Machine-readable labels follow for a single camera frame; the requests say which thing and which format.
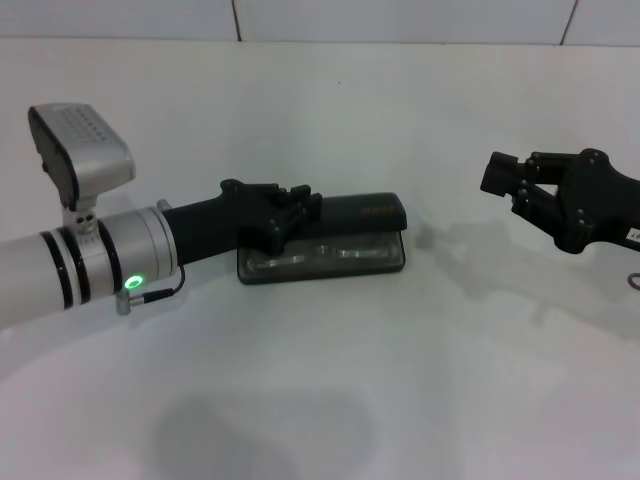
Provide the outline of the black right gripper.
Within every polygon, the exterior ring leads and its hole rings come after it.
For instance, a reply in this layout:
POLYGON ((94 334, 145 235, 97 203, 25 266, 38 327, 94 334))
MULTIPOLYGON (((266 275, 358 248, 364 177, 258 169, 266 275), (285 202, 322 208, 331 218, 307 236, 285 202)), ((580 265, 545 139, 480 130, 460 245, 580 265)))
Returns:
POLYGON ((480 190, 500 197, 515 194, 512 212, 545 233, 560 232, 554 243, 566 253, 579 254, 596 242, 640 252, 640 180, 618 172, 600 150, 585 149, 576 159, 574 154, 533 152, 523 162, 494 152, 480 190), (560 184, 560 210, 556 197, 537 184, 560 184))

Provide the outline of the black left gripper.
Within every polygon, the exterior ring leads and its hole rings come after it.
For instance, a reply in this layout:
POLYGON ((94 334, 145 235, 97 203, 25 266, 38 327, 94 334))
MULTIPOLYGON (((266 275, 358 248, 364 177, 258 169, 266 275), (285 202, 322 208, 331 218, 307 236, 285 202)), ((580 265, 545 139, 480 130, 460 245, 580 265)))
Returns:
POLYGON ((218 197, 169 209, 164 218, 178 263, 186 265, 238 248, 281 253, 292 235, 319 219, 322 200, 309 185, 287 190, 227 179, 218 197))

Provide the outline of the clear transparent glasses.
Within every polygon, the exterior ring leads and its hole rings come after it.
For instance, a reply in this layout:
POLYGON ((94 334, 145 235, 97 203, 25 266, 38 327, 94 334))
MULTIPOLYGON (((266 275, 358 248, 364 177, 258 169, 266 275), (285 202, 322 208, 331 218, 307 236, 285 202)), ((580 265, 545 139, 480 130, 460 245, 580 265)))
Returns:
POLYGON ((338 246, 320 245, 314 248, 266 257, 251 251, 242 265, 250 273, 337 271, 351 267, 387 267, 402 265, 404 256, 395 246, 338 246))

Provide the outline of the black glasses case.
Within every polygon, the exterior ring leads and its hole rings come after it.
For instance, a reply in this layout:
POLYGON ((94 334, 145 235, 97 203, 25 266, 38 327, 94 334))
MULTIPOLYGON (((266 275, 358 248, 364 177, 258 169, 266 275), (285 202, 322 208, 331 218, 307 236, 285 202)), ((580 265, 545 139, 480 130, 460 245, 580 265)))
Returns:
POLYGON ((394 193, 326 197, 322 200, 319 219, 306 223, 292 235, 280 255, 269 256, 250 248, 238 250, 237 276, 244 285, 259 285, 399 272, 404 268, 406 262, 402 239, 402 232, 406 228, 407 217, 404 206, 394 193), (320 245, 332 247, 392 245, 402 252, 404 263, 387 267, 358 266, 337 271, 269 273, 250 273, 242 265, 242 260, 251 251, 266 257, 279 257, 285 253, 320 245))

